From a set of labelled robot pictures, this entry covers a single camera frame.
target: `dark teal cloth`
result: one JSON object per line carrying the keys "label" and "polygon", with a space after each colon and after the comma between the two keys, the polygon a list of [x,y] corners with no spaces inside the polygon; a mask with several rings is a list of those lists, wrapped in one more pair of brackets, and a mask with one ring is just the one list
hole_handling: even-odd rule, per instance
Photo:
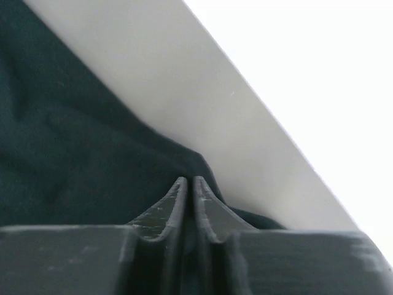
{"label": "dark teal cloth", "polygon": [[0,226],[124,224],[196,175],[220,195],[202,156],[142,124],[24,3],[0,1]]}

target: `scratch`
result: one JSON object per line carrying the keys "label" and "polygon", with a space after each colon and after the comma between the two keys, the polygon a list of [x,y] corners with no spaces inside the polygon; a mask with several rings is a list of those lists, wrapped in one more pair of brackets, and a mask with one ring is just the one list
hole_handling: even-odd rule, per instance
{"label": "scratch", "polygon": [[94,246],[85,246],[80,253],[81,254],[93,253],[98,249],[99,249],[98,247],[94,247]]}
{"label": "scratch", "polygon": [[48,267],[48,270],[50,272],[59,272],[59,271],[63,270],[63,268],[62,267],[58,267],[58,266],[50,266],[50,267]]}
{"label": "scratch", "polygon": [[81,259],[79,259],[79,258],[77,258],[77,257],[74,257],[74,258],[68,259],[68,262],[69,262],[70,264],[78,264],[78,263],[82,263],[83,260],[81,260]]}

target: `white background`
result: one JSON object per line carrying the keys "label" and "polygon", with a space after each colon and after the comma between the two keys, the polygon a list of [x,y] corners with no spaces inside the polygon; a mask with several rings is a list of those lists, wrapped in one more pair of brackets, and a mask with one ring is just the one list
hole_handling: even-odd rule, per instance
{"label": "white background", "polygon": [[393,263],[393,2],[186,0]]}

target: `white surface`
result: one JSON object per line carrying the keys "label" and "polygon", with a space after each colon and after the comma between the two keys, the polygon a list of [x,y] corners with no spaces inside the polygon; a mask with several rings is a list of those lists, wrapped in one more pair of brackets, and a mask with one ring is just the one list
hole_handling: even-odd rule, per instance
{"label": "white surface", "polygon": [[393,264],[393,1],[186,3]]}
{"label": "white surface", "polygon": [[180,0],[27,2],[144,122],[203,154],[230,205],[294,229],[357,229]]}

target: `dark green fabric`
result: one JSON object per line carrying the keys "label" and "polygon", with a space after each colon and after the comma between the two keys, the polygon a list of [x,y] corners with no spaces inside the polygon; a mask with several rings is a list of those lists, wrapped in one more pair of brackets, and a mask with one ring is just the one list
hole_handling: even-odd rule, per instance
{"label": "dark green fabric", "polygon": [[24,3],[0,1],[0,226],[124,224],[196,175],[220,196],[202,156],[138,121]]}

